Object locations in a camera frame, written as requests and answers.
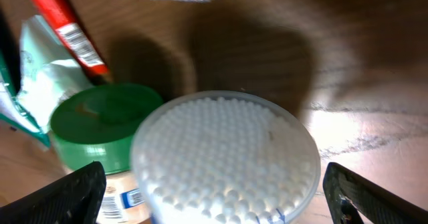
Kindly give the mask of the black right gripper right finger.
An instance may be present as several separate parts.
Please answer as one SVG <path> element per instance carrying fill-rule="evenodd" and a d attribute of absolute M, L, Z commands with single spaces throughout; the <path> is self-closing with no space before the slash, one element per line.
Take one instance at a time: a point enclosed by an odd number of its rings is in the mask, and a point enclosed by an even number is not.
<path fill-rule="evenodd" d="M 322 183 L 334 224 L 426 223 L 427 211 L 374 184 L 344 166 L 331 162 Z"/>

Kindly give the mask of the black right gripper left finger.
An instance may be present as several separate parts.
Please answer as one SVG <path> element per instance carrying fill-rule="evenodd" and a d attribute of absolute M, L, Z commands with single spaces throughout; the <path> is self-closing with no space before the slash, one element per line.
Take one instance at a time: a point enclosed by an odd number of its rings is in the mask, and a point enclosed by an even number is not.
<path fill-rule="evenodd" d="M 6 224 L 95 224 L 106 190 L 98 161 L 1 208 Z"/>

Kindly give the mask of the green lid white jar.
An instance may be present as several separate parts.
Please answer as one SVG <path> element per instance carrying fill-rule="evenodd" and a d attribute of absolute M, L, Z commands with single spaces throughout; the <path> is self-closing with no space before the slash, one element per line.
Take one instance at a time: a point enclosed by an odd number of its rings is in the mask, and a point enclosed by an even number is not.
<path fill-rule="evenodd" d="M 130 149 L 141 122 L 162 104 L 149 87 L 111 84 L 73 95 L 51 115 L 52 142 L 65 173 L 94 161 L 104 168 L 97 223 L 142 223 L 150 217 L 130 171 Z"/>

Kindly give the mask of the teal white wipes packet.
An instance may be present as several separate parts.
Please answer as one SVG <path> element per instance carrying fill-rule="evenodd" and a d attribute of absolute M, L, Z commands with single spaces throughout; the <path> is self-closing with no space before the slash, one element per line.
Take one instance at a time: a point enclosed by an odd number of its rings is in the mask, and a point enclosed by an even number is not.
<path fill-rule="evenodd" d="M 2 121 L 49 148 L 49 119 L 56 107 L 91 87 L 43 17 L 24 21 L 18 42 L 1 20 Z"/>

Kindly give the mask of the white blue label tub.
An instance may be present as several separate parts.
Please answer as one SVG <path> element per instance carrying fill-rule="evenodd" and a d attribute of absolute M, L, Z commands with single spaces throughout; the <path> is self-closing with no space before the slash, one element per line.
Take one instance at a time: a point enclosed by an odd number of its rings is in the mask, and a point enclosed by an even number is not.
<path fill-rule="evenodd" d="M 163 104 L 139 126 L 130 155 L 157 223 L 291 223 L 320 180 L 320 155 L 304 125 L 242 92 Z"/>

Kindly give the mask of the red stick sachet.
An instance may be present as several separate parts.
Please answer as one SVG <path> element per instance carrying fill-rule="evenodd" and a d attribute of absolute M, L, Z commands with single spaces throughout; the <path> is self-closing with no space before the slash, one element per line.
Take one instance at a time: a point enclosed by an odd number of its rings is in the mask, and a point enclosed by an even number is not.
<path fill-rule="evenodd" d="M 68 0 L 32 0 L 62 44 L 92 80 L 109 82 L 110 70 L 86 35 Z"/>

